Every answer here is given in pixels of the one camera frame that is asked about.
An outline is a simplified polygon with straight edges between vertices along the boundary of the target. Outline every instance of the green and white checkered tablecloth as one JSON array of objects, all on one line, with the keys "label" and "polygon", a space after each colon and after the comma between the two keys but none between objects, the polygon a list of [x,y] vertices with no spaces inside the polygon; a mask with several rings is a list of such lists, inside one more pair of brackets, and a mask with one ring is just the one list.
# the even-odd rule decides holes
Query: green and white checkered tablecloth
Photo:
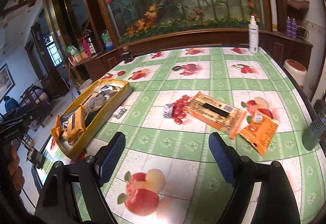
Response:
[{"label": "green and white checkered tablecloth", "polygon": [[[193,74],[183,75],[183,69],[172,70],[188,64],[196,65]],[[244,110],[241,102],[257,96],[264,98],[273,117],[281,123],[263,157],[240,135],[230,140],[221,133],[222,138],[239,155],[247,155],[255,162],[281,162],[302,223],[308,223],[324,204],[325,155],[319,145],[307,151],[301,142],[302,132],[311,118],[294,85],[263,50],[258,54],[251,54],[247,49],[239,52],[239,49],[218,47],[163,51],[137,57],[131,63],[121,62],[106,76],[128,80],[133,93],[122,104],[127,112],[120,119],[111,117],[86,152],[94,155],[116,131],[126,136],[126,148],[118,166],[110,182],[102,188],[118,223],[210,224],[218,220],[233,188],[224,181],[208,148],[208,136],[216,130],[189,115],[181,125],[162,117],[165,104],[198,91]],[[53,162],[70,162],[57,146],[50,149],[50,145],[51,140],[46,147],[44,168],[38,170],[42,182]],[[129,212],[124,204],[118,205],[117,197],[125,192],[126,172],[146,173],[150,169],[161,170],[166,184],[159,194],[156,211],[140,217]],[[81,216],[88,220],[81,190],[75,184],[74,188]],[[243,223],[252,219],[259,190],[260,183],[256,183]]]}]

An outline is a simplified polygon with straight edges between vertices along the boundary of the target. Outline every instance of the black cable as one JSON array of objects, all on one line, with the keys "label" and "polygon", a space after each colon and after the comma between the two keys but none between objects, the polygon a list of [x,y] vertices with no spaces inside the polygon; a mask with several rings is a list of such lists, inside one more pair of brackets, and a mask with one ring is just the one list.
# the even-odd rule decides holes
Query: black cable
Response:
[{"label": "black cable", "polygon": [[36,207],[34,206],[34,204],[32,203],[32,201],[29,199],[28,195],[26,194],[24,188],[22,188],[22,191],[25,193],[25,196],[27,197],[28,201],[33,205],[33,207],[36,209]]}]

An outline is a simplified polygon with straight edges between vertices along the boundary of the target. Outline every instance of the yellow box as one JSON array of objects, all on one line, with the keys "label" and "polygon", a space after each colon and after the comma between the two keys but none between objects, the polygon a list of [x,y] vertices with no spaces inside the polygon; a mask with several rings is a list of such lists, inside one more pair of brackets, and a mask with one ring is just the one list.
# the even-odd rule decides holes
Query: yellow box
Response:
[{"label": "yellow box", "polygon": [[[105,122],[111,117],[113,112],[123,103],[124,100],[132,93],[132,88],[127,81],[120,81],[116,79],[99,79],[91,84],[74,102],[68,107],[68,109],[62,114],[65,115],[69,111],[76,109],[78,106],[83,105],[88,97],[93,93],[94,89],[99,85],[112,85],[119,86],[121,90],[118,91],[98,112],[96,117],[92,120],[86,131],[81,135],[74,146],[70,146],[67,141],[58,140],[57,145],[60,150],[73,161],[77,160],[82,151],[95,137],[96,133],[105,124]],[[55,133],[55,127],[51,129],[51,134]]]}]

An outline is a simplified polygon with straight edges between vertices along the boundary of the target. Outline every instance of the framed picture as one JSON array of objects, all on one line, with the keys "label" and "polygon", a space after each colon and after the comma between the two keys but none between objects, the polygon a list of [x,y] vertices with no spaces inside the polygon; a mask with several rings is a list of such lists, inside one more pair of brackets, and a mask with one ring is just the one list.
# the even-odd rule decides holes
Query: framed picture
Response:
[{"label": "framed picture", "polygon": [[0,69],[0,102],[14,86],[15,83],[10,75],[7,64],[5,64]]}]

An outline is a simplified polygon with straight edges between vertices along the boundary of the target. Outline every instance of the finger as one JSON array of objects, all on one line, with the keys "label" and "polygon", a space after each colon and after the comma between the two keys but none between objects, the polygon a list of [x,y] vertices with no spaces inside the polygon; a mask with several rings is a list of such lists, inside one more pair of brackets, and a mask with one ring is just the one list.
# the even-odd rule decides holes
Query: finger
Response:
[{"label": "finger", "polygon": [[14,146],[11,147],[10,156],[13,160],[16,159],[16,157],[17,157],[17,150]]},{"label": "finger", "polygon": [[17,171],[12,176],[12,181],[14,182],[15,188],[17,190],[22,189],[25,183],[25,179],[22,175],[22,168],[20,166],[17,168]]},{"label": "finger", "polygon": [[8,164],[8,170],[9,170],[10,175],[13,175],[15,173],[15,171],[18,168],[19,162],[20,162],[20,159],[19,159],[19,156],[17,155],[16,158]]}]

